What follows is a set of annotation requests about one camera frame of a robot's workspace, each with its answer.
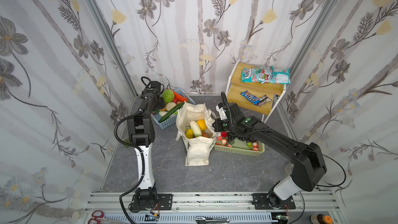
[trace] blue snack package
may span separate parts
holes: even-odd
[[[274,69],[272,79],[268,83],[273,84],[290,84],[290,70],[289,69]]]
[[[261,82],[265,83],[272,79],[273,68],[267,67],[253,67],[244,68],[242,70],[241,81],[242,82]]]
[[[249,93],[249,91],[241,92],[240,95],[248,99],[248,101],[250,101],[253,104],[257,104],[258,102],[260,102],[260,99]]]

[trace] black mounting plate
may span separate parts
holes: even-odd
[[[255,193],[253,196],[253,205],[256,210],[265,210],[265,209],[274,209],[268,205],[267,201],[268,193]],[[296,204],[293,201],[293,197],[289,197],[285,200],[285,204],[289,207],[289,209],[296,209]]]
[[[156,208],[154,211],[156,210],[172,210],[172,203],[173,203],[173,194],[158,194],[158,198],[159,198],[159,208]],[[138,201],[136,201],[135,197],[132,198],[132,200],[134,202],[131,202],[131,204],[129,205],[129,210],[131,212],[138,212],[140,210],[145,210],[144,207],[140,207],[138,205]]]

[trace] floral wallpaper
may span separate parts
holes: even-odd
[[[332,188],[349,223],[395,222],[398,0],[340,0],[306,54],[284,107],[301,142],[342,164]],[[322,184],[342,181],[328,163]]]
[[[133,97],[94,22],[85,0],[0,0],[2,222],[75,223],[101,186]]]
[[[326,2],[96,1],[136,87],[144,75],[192,94],[224,91],[237,59],[290,67]]]

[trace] red scissors handle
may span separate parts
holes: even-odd
[[[98,218],[103,218],[105,215],[101,210],[96,210],[91,214],[92,218],[88,220],[88,224],[100,224],[101,220]]]

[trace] red vegetable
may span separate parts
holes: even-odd
[[[179,100],[180,102],[188,102],[188,99],[186,97],[182,97],[181,95],[179,95],[178,93],[174,92],[174,97]]]

